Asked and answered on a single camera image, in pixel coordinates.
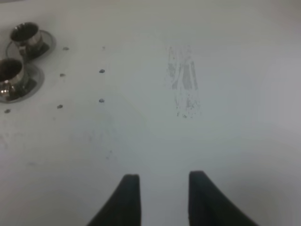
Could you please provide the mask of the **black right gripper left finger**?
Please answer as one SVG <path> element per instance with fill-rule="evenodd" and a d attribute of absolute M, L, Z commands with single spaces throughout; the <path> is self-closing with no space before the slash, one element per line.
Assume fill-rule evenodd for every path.
<path fill-rule="evenodd" d="M 140 178 L 125 175 L 89 226 L 140 226 L 142 222 Z"/>

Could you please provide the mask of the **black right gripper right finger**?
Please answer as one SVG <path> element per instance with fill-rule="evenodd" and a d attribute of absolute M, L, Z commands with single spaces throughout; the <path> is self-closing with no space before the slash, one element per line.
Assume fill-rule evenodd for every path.
<path fill-rule="evenodd" d="M 189 174 L 188 217 L 191 226 L 255 226 L 202 171 Z"/>

